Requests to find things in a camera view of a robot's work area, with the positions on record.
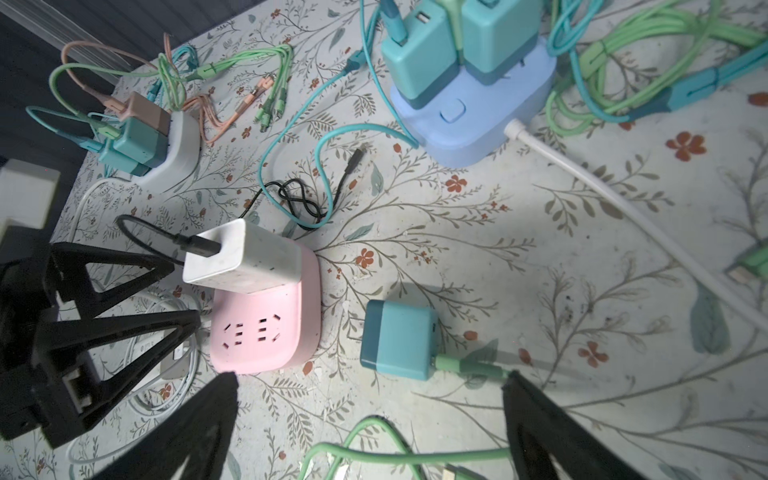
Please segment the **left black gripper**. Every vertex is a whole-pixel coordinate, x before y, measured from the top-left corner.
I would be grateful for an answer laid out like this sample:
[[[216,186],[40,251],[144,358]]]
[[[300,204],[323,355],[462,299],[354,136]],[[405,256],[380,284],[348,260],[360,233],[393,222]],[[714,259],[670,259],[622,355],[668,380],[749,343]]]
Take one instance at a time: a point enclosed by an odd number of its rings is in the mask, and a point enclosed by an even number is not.
[[[1,240],[1,437],[41,426],[50,446],[65,445],[190,339],[196,310],[96,318],[174,270],[150,254],[71,242],[50,250],[41,231],[10,226]],[[57,290],[95,319],[55,321]]]

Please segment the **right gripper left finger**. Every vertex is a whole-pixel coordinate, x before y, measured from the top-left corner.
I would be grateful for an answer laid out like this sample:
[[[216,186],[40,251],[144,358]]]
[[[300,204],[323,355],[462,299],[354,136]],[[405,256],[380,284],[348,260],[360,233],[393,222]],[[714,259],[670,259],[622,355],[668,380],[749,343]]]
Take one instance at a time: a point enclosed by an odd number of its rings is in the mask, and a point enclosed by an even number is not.
[[[238,379],[222,373],[97,479],[219,479],[238,416]]]

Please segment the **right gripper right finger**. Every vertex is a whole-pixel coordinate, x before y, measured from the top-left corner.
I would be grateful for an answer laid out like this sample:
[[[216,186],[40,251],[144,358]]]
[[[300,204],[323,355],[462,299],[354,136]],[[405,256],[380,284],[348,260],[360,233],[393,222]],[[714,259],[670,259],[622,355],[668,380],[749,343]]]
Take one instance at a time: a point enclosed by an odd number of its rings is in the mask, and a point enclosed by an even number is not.
[[[642,475],[596,440],[519,372],[502,388],[506,431],[521,479],[640,479]]]

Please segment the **pink power strip cube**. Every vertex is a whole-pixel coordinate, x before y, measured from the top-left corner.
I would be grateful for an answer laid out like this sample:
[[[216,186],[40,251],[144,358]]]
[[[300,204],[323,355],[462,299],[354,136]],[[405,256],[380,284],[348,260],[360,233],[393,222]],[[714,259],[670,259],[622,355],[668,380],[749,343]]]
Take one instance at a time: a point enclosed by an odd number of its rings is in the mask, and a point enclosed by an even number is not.
[[[298,282],[254,294],[217,290],[209,355],[219,372],[251,375],[302,366],[321,337],[321,276],[309,248],[301,248]]]

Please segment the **white charger plug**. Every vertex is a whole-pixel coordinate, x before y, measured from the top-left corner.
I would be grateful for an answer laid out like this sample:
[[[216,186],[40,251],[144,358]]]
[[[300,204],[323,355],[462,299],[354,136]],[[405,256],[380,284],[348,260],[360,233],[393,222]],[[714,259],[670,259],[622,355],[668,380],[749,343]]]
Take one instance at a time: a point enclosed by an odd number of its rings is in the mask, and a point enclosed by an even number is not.
[[[213,255],[186,252],[182,280],[238,294],[255,294],[301,278],[302,253],[289,239],[235,219],[197,235],[219,246]]]

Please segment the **teal charger plug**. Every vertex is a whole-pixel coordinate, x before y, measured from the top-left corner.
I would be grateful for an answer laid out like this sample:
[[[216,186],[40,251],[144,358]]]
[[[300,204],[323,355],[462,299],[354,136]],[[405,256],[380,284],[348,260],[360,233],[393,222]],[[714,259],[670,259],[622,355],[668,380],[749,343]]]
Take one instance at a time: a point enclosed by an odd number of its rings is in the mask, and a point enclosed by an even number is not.
[[[371,300],[365,311],[360,363],[412,380],[428,380],[438,351],[438,315],[432,308]]]

